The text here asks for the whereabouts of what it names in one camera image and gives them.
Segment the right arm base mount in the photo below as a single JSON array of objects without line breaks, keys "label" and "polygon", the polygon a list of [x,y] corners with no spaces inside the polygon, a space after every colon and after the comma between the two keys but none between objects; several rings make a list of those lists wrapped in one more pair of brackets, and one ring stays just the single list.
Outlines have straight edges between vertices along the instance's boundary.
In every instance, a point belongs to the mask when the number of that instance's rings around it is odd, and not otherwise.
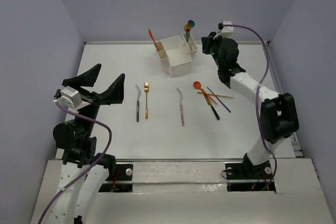
[{"label": "right arm base mount", "polygon": [[243,163],[226,163],[221,176],[227,180],[229,192],[276,191],[272,179],[270,162],[266,162],[252,170],[245,170]]}]

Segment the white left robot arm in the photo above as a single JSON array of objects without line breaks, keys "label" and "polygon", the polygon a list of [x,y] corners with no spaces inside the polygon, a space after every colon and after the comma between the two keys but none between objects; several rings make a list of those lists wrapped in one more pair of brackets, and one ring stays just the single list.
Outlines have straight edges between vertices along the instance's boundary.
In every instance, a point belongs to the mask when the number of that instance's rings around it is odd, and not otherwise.
[{"label": "white left robot arm", "polygon": [[63,79],[53,103],[74,119],[57,124],[52,132],[56,148],[63,151],[57,192],[39,217],[38,223],[85,223],[99,189],[117,172],[115,156],[107,153],[113,133],[97,121],[103,105],[121,104],[125,74],[120,74],[102,93],[93,87],[102,65]]}]

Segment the orange plastic spoon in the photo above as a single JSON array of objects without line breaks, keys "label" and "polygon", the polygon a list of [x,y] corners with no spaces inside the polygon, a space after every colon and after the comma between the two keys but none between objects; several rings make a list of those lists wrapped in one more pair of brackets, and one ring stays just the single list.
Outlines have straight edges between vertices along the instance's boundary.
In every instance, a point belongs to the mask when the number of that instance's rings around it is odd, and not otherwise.
[{"label": "orange plastic spoon", "polygon": [[193,86],[194,86],[195,89],[198,89],[198,90],[200,90],[200,91],[202,92],[202,94],[205,96],[206,100],[210,102],[210,104],[211,104],[212,101],[213,101],[213,102],[217,105],[217,102],[216,102],[213,98],[211,98],[211,97],[204,91],[204,89],[202,88],[202,85],[201,85],[200,82],[198,82],[198,81],[194,81],[194,82],[193,82]]}]

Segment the gold knife green handle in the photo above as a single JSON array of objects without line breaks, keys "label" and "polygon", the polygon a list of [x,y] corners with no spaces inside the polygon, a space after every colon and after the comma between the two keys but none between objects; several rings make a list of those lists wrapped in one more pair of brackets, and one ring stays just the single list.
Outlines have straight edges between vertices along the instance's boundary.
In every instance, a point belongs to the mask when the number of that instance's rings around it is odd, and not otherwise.
[{"label": "gold knife green handle", "polygon": [[206,100],[207,104],[211,107],[211,109],[212,109],[212,111],[213,111],[213,113],[214,113],[216,119],[217,119],[217,120],[220,120],[220,117],[219,117],[218,113],[216,112],[215,108],[213,107],[213,105],[212,105],[210,99],[208,98],[208,95],[206,94],[206,92],[205,92],[203,89],[202,89],[202,92],[203,92],[203,95],[204,95],[204,97],[205,97],[205,100]]}]

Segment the orange chopstick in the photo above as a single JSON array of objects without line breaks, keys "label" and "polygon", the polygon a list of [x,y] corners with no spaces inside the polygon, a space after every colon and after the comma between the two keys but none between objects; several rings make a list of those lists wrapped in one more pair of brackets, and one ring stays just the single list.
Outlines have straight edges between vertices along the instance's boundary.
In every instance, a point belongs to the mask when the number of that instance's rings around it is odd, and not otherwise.
[{"label": "orange chopstick", "polygon": [[198,94],[204,94],[204,95],[209,95],[209,96],[213,96],[213,97],[221,97],[221,98],[234,98],[232,96],[228,96],[228,95],[219,95],[219,94],[212,94],[212,93],[205,93],[205,92],[197,92]]}]

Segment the iridescent metal spoon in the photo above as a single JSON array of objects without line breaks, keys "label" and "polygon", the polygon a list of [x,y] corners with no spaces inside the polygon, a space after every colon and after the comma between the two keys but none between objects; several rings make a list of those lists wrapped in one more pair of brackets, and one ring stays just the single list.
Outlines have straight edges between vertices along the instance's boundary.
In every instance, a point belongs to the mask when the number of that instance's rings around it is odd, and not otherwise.
[{"label": "iridescent metal spoon", "polygon": [[188,40],[189,40],[190,30],[191,30],[190,24],[187,23],[187,24],[184,26],[184,31],[185,31],[185,33],[186,33],[186,36],[185,36],[185,40],[186,40],[186,42],[188,42]]}]

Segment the teal plastic spoon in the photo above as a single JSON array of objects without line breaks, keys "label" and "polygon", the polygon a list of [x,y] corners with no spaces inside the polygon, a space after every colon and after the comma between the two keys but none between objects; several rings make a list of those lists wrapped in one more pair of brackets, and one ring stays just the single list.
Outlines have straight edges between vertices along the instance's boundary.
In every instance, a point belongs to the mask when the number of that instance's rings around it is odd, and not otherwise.
[{"label": "teal plastic spoon", "polygon": [[195,26],[195,22],[194,22],[193,20],[189,20],[187,23],[190,24],[191,29],[194,28],[194,26]]}]

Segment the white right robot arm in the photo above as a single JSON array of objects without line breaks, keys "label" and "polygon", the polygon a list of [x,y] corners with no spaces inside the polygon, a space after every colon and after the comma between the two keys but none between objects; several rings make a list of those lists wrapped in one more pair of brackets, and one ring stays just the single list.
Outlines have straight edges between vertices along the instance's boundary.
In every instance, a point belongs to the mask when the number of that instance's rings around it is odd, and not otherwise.
[{"label": "white right robot arm", "polygon": [[218,67],[218,77],[226,87],[253,103],[257,112],[259,139],[243,157],[241,171],[248,178],[258,175],[284,139],[299,130],[294,97],[270,90],[253,79],[237,62],[236,41],[211,32],[202,37],[202,52],[211,55]]}]

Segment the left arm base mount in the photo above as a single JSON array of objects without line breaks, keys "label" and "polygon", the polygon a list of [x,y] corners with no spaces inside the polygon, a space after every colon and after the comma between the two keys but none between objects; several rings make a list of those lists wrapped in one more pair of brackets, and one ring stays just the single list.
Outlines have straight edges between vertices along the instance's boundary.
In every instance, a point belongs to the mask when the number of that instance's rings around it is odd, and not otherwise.
[{"label": "left arm base mount", "polygon": [[117,163],[116,172],[103,182],[100,193],[131,193],[133,192],[133,164]]}]

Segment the dark blue chopstick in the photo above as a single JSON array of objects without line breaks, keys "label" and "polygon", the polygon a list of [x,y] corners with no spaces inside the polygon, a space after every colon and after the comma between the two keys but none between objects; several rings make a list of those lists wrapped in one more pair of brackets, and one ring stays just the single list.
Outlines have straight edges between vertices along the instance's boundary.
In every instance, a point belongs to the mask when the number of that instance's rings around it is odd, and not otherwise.
[{"label": "dark blue chopstick", "polygon": [[219,102],[220,104],[229,112],[231,113],[231,109],[220,99],[220,97],[216,96],[215,93],[209,88],[209,87],[206,87],[208,89],[208,91],[211,93],[211,95],[213,97],[215,97]]}]

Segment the orange plastic knife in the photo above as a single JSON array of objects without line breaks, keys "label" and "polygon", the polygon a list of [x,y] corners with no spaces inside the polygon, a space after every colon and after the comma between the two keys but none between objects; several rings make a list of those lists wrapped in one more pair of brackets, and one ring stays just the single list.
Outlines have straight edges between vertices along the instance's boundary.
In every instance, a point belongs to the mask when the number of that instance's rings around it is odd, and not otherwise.
[{"label": "orange plastic knife", "polygon": [[157,50],[157,51],[160,51],[160,48],[159,48],[159,46],[158,46],[158,44],[157,44],[157,42],[156,42],[156,40],[155,40],[155,38],[154,38],[154,36],[153,36],[153,34],[152,34],[151,29],[149,29],[148,32],[149,32],[149,36],[150,36],[150,38],[152,39],[152,41],[153,41],[153,43],[154,43],[154,46],[155,46],[156,50]]}]

